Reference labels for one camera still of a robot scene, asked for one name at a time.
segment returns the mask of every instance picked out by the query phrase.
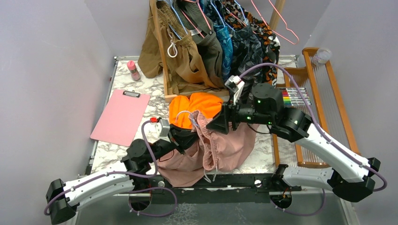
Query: clipboard clip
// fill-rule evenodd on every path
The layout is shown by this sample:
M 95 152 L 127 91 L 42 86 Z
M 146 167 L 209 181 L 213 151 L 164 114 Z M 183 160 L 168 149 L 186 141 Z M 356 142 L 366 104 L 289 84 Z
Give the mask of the clipboard clip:
M 141 94 L 137 93 L 137 92 L 134 92 L 134 91 L 125 90 L 125 91 L 123 91 L 123 95 L 130 96 L 130 97 L 136 97 L 136 98 L 138 97 L 139 98 L 139 96 Z

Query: clothing rack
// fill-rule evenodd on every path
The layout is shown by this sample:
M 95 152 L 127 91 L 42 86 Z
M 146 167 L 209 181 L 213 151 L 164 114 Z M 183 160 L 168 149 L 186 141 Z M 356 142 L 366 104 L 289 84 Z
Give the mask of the clothing rack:
M 279 13 L 282 12 L 285 2 L 286 2 L 285 0 L 276 0 L 275 8 L 279 11 Z M 157 16 L 157 14 L 153 15 L 153 20 L 154 20 L 155 24 L 159 23 L 159 18 Z M 273 10 L 272 15 L 271 15 L 271 20 L 269 22 L 269 26 L 271 29 L 275 30 L 278 23 L 279 23 L 279 15 L 275 10 Z M 161 32 L 160 32 L 158 26 L 155 26 L 155 32 L 158 37 L 161 37 Z M 163 42 L 160 38 L 158 38 L 158 43 L 159 43 L 160 49 L 165 49 L 163 46 Z M 170 103 L 175 97 L 177 97 L 177 95 L 173 94 L 171 86 L 170 86 L 170 74 L 168 72 L 168 67 L 167 67 L 167 63 L 166 63 L 166 55 L 165 55 L 164 51 L 160 51 L 160 53 L 161 53 L 161 59 L 163 62 L 164 97 L 165 97 L 166 102 Z M 229 92 L 227 90 L 209 91 L 209 93 L 212 93 L 218 97 L 224 97 L 224 96 L 229 95 Z M 191 94 L 192 94 L 192 92 L 180 93 L 180 95 L 185 95 L 185 96 L 190 96 Z

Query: white wall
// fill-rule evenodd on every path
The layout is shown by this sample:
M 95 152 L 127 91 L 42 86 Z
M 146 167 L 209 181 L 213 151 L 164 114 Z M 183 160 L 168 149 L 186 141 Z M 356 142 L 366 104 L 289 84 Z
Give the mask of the white wall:
M 115 56 L 139 55 L 146 34 L 149 3 L 145 0 L 84 0 L 112 54 Z M 244 8 L 258 17 L 250 0 L 238 1 Z M 269 22 L 272 6 L 267 0 L 254 0 L 264 19 Z M 300 54 L 330 0 L 287 0 L 282 15 L 290 29 L 300 38 L 297 45 L 281 40 L 281 54 Z M 282 21 L 276 30 L 296 42 L 285 29 Z
M 81 0 L 2 1 L 0 21 L 0 224 L 51 224 L 48 186 L 84 173 L 113 57 Z
M 386 190 L 356 204 L 363 225 L 398 220 L 397 8 L 396 0 L 332 0 L 306 44 L 333 52 L 331 62 L 359 149 L 363 156 L 381 160 L 389 182 Z

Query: pink clipboard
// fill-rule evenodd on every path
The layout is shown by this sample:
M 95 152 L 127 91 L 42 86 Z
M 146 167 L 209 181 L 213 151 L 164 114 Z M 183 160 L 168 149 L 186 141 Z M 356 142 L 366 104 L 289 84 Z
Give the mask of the pink clipboard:
M 126 90 L 114 90 L 90 138 L 130 146 L 150 97 Z

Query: drawstring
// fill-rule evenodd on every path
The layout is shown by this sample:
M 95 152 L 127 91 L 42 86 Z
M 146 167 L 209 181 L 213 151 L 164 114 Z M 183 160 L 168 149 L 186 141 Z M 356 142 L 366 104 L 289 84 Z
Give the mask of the drawstring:
M 206 169 L 203 169 L 203 174 L 205 176 L 203 179 L 205 179 L 205 181 L 211 183 L 212 181 L 210 180 L 210 178 L 206 174 Z M 215 177 L 217 176 L 217 174 L 218 174 L 218 166 L 216 165 L 215 166 L 215 174 L 214 174 L 214 177 L 213 177 L 213 182 L 215 181 Z
M 168 36 L 170 37 L 170 46 L 167 48 L 167 55 L 169 55 L 171 58 L 175 58 L 178 54 L 176 44 L 173 42 L 173 37 L 170 35 L 169 32 L 167 32 Z M 170 54 L 170 49 L 173 48 L 174 55 Z
M 189 113 L 189 120 L 191 121 L 191 123 L 193 124 L 193 125 L 195 125 L 195 126 L 197 126 L 197 127 L 199 127 L 199 124 L 197 124 L 196 123 L 196 121 L 192 118 L 192 113 L 190 112 L 190 111 L 187 111 L 187 110 L 183 110 L 183 111 L 181 111 L 181 112 L 179 112 L 178 114 L 177 114 L 177 116 L 176 116 L 176 120 L 174 121 L 174 123 L 177 123 L 177 120 L 178 120 L 178 116 L 181 114 L 181 113 Z
M 214 177 L 213 177 L 213 182 L 215 181 L 215 177 L 217 176 L 217 174 L 218 174 L 218 166 L 215 165 L 215 174 L 214 174 Z
M 203 174 L 205 175 L 205 177 L 203 179 L 205 179 L 205 181 L 211 183 L 211 180 L 209 179 L 209 177 L 206 174 L 206 169 L 203 169 Z

